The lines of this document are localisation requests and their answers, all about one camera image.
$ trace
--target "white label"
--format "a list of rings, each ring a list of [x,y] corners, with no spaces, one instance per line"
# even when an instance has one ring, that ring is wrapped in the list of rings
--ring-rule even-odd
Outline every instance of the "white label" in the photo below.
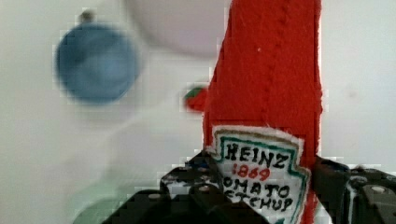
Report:
[[[272,224],[299,223],[310,172],[299,166],[303,142],[270,128],[219,126],[213,158],[224,193],[244,201]]]

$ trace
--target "blue round object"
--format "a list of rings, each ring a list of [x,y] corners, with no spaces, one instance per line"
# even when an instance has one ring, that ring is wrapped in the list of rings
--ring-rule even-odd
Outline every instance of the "blue round object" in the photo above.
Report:
[[[107,104],[121,98],[137,77],[137,59],[128,39],[104,25],[83,22],[57,50],[61,83],[81,101]]]

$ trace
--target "red yarn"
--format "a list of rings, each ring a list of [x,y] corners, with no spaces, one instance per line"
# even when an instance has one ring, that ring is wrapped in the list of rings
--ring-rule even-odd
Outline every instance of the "red yarn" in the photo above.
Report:
[[[205,104],[204,144],[216,125],[271,127],[304,139],[303,167],[318,152],[320,0],[233,0]],[[301,223],[313,223],[308,192]]]

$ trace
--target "red knitted bottle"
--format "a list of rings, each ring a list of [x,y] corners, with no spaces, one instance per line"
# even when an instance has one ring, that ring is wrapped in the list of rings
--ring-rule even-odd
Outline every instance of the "red knitted bottle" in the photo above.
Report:
[[[313,223],[319,0],[233,0],[205,102],[224,192],[270,223]]]

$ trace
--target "white surface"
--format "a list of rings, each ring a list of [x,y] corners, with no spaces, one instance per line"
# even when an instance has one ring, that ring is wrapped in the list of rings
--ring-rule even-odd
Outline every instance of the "white surface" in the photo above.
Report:
[[[159,43],[199,56],[216,56],[231,0],[129,0],[128,9]]]
[[[108,3],[0,1],[0,223],[71,223],[99,199],[155,186],[202,146],[200,116],[179,97],[209,79],[214,61],[143,46],[145,69],[119,104],[74,105],[59,91],[53,47],[84,7],[137,32]],[[323,0],[322,156],[396,171],[395,10],[393,0]]]

